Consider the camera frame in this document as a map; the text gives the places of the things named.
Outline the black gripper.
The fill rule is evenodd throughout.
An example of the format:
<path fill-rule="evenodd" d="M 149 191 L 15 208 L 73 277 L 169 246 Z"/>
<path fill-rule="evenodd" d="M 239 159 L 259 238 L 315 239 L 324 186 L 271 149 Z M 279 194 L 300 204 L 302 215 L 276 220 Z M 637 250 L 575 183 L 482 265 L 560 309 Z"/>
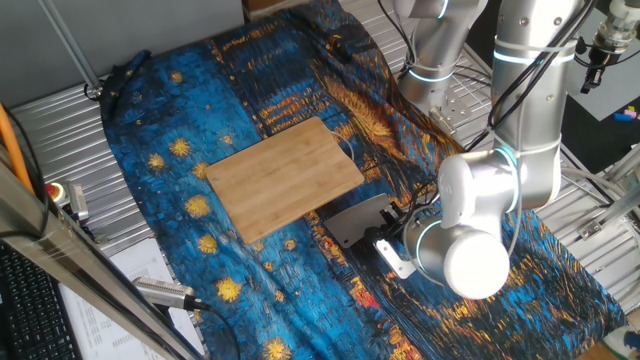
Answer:
<path fill-rule="evenodd" d="M 384 236 L 395 238 L 403 231 L 406 224 L 407 213 L 400 211 L 398 214 L 392 204 L 387 204 L 380 210 L 380 215 L 386 223 L 382 226 Z"/>

